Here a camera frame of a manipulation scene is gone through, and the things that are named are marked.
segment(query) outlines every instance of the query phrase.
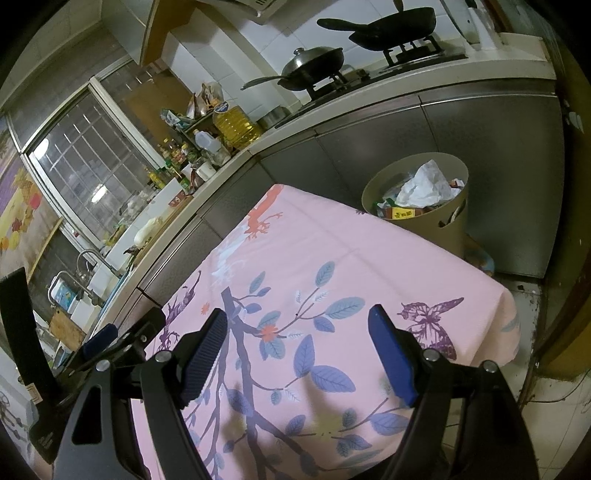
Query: pink tablecloth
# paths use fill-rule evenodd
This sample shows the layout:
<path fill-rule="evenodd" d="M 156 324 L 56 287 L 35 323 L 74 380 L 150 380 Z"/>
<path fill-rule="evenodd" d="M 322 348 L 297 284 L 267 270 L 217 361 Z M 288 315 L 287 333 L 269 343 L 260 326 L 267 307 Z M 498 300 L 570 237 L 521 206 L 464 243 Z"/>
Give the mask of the pink tablecloth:
<path fill-rule="evenodd" d="M 381 303 L 396 326 L 461 364 L 516 353 L 510 293 L 376 217 L 275 185 L 165 306 L 147 348 L 173 348 L 213 308 L 230 331 L 201 397 L 183 411 L 215 480 L 341 480 L 392 455 L 411 416 L 368 334 Z M 134 404 L 144 462 L 162 478 Z"/>

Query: electrical cord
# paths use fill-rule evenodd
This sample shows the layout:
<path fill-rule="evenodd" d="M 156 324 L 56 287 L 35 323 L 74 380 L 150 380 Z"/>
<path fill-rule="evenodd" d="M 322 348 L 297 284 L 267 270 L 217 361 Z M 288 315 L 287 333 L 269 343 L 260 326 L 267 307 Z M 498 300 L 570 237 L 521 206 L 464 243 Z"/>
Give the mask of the electrical cord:
<path fill-rule="evenodd" d="M 530 400 L 527 403 L 558 403 L 559 401 L 564 401 L 567 398 L 569 398 L 583 383 L 583 380 L 585 380 L 585 377 L 587 377 L 587 374 L 591 372 L 591 368 L 589 368 L 585 374 L 583 375 L 583 377 L 581 378 L 580 382 L 577 384 L 576 387 L 574 387 L 569 393 L 567 393 L 564 397 L 559 398 L 558 400 Z"/>

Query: white tile wall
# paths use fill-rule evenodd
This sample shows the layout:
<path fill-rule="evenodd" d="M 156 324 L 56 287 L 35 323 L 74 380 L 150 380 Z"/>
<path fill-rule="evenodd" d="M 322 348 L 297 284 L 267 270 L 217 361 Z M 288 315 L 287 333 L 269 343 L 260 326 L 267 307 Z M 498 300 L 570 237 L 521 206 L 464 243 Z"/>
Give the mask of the white tile wall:
<path fill-rule="evenodd" d="M 436 34 L 442 40 L 458 38 L 439 0 L 406 0 L 405 8 L 433 7 L 437 15 Z M 364 50 L 349 40 L 349 32 L 320 28 L 319 18 L 341 18 L 355 23 L 369 23 L 380 17 L 396 13 L 392 0 L 299 0 L 288 2 L 265 25 L 240 17 L 227 9 L 220 10 L 234 27 L 255 47 L 272 69 L 281 73 L 285 64 L 293 58 L 296 48 L 327 46 L 342 47 L 345 64 L 362 68 L 383 59 L 379 52 Z M 307 94 L 295 92 L 299 98 Z"/>
<path fill-rule="evenodd" d="M 203 82 L 212 82 L 213 77 L 188 49 L 169 33 L 162 50 L 162 60 L 192 92 L 199 92 Z"/>
<path fill-rule="evenodd" d="M 241 91 L 246 80 L 208 44 L 208 40 L 215 35 L 215 31 L 204 35 L 203 30 L 200 30 L 195 22 L 176 28 L 168 35 L 163 60 L 187 88 L 194 92 L 201 90 L 202 82 L 219 82 L 224 98 L 236 101 L 254 121 L 277 105 L 283 104 L 281 97 L 276 93 L 274 96 L 269 95 L 273 93 L 269 91 L 269 86 Z"/>

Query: garbage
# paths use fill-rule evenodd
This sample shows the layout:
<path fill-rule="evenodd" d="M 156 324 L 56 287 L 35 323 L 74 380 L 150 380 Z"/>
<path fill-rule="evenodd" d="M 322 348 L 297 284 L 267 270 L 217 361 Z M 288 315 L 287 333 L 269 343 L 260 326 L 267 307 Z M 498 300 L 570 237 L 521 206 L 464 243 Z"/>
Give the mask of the garbage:
<path fill-rule="evenodd" d="M 388 220 L 413 218 L 453 200 L 464 186 L 460 179 L 448 181 L 437 163 L 429 160 L 412 178 L 391 187 L 375 203 L 376 213 Z"/>

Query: wok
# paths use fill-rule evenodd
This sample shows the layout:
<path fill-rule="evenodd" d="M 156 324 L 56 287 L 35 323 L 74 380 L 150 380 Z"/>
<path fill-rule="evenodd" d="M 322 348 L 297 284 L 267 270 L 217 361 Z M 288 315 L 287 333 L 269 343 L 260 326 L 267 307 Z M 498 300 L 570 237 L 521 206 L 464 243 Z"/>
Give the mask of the wok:
<path fill-rule="evenodd" d="M 411 8 L 380 18 L 370 24 L 355 24 L 337 18 L 321 18 L 316 23 L 322 28 L 352 31 L 350 41 L 362 48 L 384 51 L 433 33 L 437 19 L 431 7 Z"/>
<path fill-rule="evenodd" d="M 246 82 L 241 90 L 271 80 L 279 80 L 279 85 L 294 92 L 309 90 L 315 83 L 339 74 L 339 70 L 345 63 L 342 48 L 316 47 L 310 50 L 298 48 L 294 54 L 295 57 L 283 68 L 281 75 L 251 80 Z"/>

